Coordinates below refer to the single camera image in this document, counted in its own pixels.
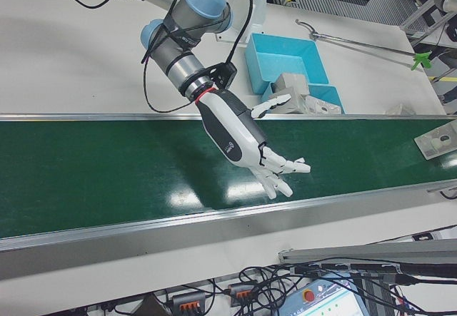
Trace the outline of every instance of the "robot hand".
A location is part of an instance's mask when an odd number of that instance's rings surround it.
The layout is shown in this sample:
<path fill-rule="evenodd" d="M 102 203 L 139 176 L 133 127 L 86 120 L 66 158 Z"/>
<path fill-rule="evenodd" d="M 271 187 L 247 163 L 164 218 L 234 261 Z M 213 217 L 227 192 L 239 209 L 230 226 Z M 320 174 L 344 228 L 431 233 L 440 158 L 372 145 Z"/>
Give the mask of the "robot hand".
<path fill-rule="evenodd" d="M 219 150 L 234 165 L 251 170 L 270 199 L 276 197 L 276 190 L 287 197 L 292 195 L 292 189 L 279 174 L 308 173 L 311 170 L 303 158 L 292 162 L 274 153 L 266 145 L 265 135 L 253 120 L 289 99 L 287 95 L 279 96 L 250 110 L 230 91 L 210 88 L 195 102 L 205 131 Z"/>

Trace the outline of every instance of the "green conveyor belt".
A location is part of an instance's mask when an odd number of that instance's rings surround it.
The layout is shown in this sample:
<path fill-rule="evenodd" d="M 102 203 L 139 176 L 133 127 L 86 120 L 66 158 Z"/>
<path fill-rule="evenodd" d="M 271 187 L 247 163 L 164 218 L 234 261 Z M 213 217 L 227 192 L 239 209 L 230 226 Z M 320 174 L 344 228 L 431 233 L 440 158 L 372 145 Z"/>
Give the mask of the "green conveyor belt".
<path fill-rule="evenodd" d="M 0 238 L 457 178 L 455 153 L 425 160 L 413 141 L 446 122 L 262 121 L 275 151 L 312 167 L 274 201 L 200 121 L 0 122 Z"/>

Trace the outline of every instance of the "blue plastic bin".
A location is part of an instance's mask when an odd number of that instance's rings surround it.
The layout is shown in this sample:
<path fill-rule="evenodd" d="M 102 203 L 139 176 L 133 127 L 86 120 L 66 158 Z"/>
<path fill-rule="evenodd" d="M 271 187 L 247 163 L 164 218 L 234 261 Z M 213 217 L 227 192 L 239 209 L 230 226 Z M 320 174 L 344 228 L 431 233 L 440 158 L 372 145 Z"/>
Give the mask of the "blue plastic bin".
<path fill-rule="evenodd" d="M 341 112 L 344 113 L 343 105 L 340 101 L 340 96 L 338 95 L 338 91 L 334 86 L 330 86 L 327 84 L 309 84 L 309 94 L 319 100 L 329 102 L 332 104 L 336 104 L 337 106 L 341 107 Z M 267 89 L 262 95 L 261 101 L 265 102 L 268 100 L 268 97 L 273 93 L 271 90 L 271 84 L 268 85 Z"/>
<path fill-rule="evenodd" d="M 314 41 L 252 34 L 244 56 L 254 93 L 264 93 L 284 72 L 302 73 L 310 84 L 328 84 Z"/>

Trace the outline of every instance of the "red button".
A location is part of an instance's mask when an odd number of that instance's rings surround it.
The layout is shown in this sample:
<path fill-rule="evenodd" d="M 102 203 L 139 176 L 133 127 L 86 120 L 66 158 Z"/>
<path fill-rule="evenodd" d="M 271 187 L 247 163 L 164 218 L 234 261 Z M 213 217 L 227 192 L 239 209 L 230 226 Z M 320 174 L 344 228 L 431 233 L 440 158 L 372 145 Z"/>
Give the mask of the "red button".
<path fill-rule="evenodd" d="M 303 299 L 307 302 L 312 302 L 314 301 L 314 292 L 312 292 L 311 290 L 305 290 L 303 291 Z"/>

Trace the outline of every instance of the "screen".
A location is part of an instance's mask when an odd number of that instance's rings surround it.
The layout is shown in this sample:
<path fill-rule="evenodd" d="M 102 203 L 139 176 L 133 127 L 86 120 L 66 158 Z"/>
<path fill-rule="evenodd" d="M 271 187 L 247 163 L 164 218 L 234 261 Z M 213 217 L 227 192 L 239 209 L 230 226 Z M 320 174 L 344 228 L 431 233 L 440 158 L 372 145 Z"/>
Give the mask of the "screen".
<path fill-rule="evenodd" d="M 296 316 L 363 316 L 363 311 L 358 306 L 356 296 L 339 287 L 332 295 L 319 300 Z"/>

